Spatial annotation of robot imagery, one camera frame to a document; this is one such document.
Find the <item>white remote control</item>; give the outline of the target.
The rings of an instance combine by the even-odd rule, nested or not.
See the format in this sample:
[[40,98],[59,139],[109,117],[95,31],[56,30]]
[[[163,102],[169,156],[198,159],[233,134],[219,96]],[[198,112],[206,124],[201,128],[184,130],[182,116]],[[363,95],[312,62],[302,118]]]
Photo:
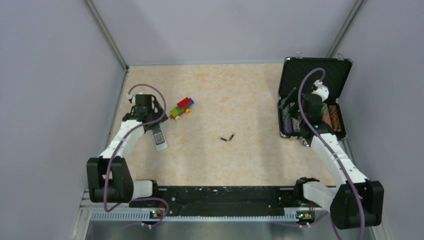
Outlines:
[[154,146],[157,151],[162,151],[168,147],[164,132],[160,125],[156,125],[151,129]]

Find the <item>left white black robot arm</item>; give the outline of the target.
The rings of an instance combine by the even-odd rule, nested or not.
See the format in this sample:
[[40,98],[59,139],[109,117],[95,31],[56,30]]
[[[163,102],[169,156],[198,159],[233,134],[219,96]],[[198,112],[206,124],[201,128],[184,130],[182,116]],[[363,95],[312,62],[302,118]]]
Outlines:
[[122,118],[119,130],[108,147],[86,164],[88,194],[93,203],[129,203],[141,198],[149,207],[160,202],[154,180],[133,180],[126,160],[138,140],[168,117],[152,94],[136,93],[130,112]]

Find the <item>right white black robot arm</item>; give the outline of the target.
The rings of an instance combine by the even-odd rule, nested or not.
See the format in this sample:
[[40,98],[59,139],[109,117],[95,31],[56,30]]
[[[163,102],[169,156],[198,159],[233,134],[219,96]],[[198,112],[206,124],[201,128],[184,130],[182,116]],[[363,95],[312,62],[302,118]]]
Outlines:
[[311,93],[299,89],[295,106],[301,117],[301,135],[323,160],[335,186],[307,180],[293,192],[293,200],[299,206],[311,201],[318,204],[329,212],[340,230],[378,226],[382,222],[384,187],[365,176],[342,149],[330,126],[319,122],[328,94],[325,86],[318,86]]

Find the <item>colourful toy brick car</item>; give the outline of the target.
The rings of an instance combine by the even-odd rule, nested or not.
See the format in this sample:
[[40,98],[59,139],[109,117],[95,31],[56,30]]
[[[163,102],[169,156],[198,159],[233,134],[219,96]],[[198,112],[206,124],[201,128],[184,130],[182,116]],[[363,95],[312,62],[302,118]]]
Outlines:
[[174,107],[171,111],[170,111],[170,118],[174,119],[175,121],[179,121],[181,119],[181,115],[183,114],[189,114],[191,112],[191,106],[194,104],[195,102],[193,101],[192,98],[190,97],[186,97],[183,100],[181,100],[180,102],[177,103],[176,107]]

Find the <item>black poker chip case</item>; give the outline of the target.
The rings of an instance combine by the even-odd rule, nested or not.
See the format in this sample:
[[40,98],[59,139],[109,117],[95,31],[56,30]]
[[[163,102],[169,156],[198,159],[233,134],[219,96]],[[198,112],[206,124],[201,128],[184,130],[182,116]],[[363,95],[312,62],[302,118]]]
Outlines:
[[353,66],[351,59],[287,57],[278,88],[279,134],[309,143],[314,133],[335,134],[344,140],[347,131],[339,98]]

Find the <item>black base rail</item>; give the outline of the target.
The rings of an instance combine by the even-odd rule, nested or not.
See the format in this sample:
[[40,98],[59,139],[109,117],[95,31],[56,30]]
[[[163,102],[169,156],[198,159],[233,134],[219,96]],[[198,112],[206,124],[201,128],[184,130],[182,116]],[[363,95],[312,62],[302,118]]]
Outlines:
[[159,186],[153,199],[133,200],[131,208],[169,206],[170,217],[279,217],[290,208],[311,210],[287,186]]

